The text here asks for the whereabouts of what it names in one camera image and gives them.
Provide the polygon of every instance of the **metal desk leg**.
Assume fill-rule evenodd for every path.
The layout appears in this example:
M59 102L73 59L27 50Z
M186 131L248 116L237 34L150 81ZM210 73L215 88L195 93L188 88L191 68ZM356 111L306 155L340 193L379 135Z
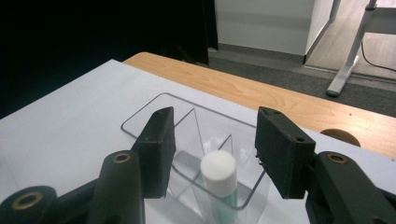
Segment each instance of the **metal desk leg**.
M376 0L370 0L370 3L366 6L364 11L361 24L359 26L358 32L356 33L355 40L353 41L352 48L349 52L346 62L344 66L338 71L329 88L326 90L326 93L329 96L337 97L340 94L341 89L343 89L347 79L352 73L353 68L358 62L359 57L356 55L358 53L359 47L361 46L361 41L363 40L364 34L366 33L366 29L370 24L371 18L373 17L375 8Z
M337 17L338 8L340 7L341 0L332 1L332 11L330 12L329 23L333 23Z

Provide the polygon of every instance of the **dark background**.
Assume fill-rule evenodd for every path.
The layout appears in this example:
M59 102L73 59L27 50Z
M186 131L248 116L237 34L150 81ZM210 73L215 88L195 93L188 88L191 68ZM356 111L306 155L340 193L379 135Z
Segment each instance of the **dark background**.
M208 64L213 1L0 3L0 119L110 59L146 51Z

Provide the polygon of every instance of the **wooden table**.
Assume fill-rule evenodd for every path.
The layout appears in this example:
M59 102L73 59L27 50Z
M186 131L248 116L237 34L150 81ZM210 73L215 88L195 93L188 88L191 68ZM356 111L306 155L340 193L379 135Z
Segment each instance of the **wooden table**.
M346 131L361 147L396 159L395 118L146 52L124 63L252 109L271 107L315 132Z

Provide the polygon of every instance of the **gray floor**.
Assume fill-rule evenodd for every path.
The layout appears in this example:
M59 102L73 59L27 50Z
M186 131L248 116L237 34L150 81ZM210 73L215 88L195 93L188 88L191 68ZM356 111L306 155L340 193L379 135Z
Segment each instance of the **gray floor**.
M306 64L338 71L347 59L369 0L341 1L333 23L319 40ZM396 7L396 0L377 0L378 7ZM396 69L396 35L366 33L362 40L370 63ZM396 80L396 73L368 64L358 51L354 73Z
M335 72L304 66L300 60L294 55L227 45L209 51L212 69L396 118L396 82L354 75L341 95L332 98L325 91Z

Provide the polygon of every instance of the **white table surface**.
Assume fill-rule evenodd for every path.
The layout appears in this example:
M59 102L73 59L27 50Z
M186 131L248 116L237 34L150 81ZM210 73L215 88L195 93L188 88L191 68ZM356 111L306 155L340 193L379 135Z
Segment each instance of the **white table surface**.
M109 61L59 90L0 119L0 202L19 189L51 186L58 196L99 176L103 159L130 149L120 126L155 96L169 92L220 113L256 124L257 111L170 80ZM396 193L396 162L303 129L316 152L353 158L381 189ZM166 201L146 200L147 223L184 223ZM271 186L259 223L308 223L303 200L285 201Z

